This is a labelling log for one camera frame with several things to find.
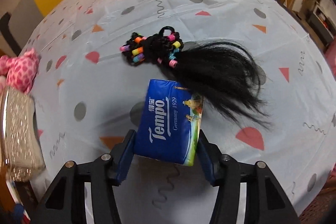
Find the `blue Tempo tissue pack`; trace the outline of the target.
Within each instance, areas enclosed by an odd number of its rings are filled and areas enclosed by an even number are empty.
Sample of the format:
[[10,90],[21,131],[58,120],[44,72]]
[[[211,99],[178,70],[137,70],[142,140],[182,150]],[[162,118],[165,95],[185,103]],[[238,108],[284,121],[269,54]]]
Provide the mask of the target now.
[[180,83],[151,79],[135,136],[138,156],[179,165],[194,164],[203,97]]

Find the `black hair extension with beads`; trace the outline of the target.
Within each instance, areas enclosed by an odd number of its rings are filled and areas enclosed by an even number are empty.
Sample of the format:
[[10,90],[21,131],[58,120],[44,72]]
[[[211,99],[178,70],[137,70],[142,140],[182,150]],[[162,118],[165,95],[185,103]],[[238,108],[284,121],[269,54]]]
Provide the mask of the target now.
[[132,33],[120,47],[132,66],[152,63],[184,88],[203,96],[223,116],[238,123],[239,117],[268,128],[260,108],[261,76],[252,55],[228,40],[210,40],[185,48],[173,27],[164,26],[152,36]]

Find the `ornate silver tissue box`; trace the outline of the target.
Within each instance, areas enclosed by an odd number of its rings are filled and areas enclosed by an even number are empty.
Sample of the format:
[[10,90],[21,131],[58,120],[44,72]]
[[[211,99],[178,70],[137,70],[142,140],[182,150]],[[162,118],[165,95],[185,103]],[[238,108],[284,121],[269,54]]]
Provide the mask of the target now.
[[13,181],[26,182],[45,168],[34,125],[32,97],[13,87],[1,94],[1,173]]

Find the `patterned white tablecloth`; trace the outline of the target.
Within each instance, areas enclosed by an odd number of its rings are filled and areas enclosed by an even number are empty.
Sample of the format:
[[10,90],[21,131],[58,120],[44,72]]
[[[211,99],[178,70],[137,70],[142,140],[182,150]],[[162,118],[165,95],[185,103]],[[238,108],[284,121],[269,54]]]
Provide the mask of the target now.
[[335,78],[304,28],[275,0],[64,0],[27,39],[45,171],[96,159],[104,137],[137,129],[123,223],[207,223],[216,190],[184,165],[199,125],[236,160],[264,161],[297,213],[335,165]]

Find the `pink spotted plush toy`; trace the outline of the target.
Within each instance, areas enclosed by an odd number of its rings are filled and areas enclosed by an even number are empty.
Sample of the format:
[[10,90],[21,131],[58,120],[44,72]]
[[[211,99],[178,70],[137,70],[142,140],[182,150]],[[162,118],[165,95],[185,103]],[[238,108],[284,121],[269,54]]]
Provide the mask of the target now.
[[34,48],[25,51],[22,56],[1,56],[1,93],[5,87],[13,87],[28,94],[38,72],[39,55]]

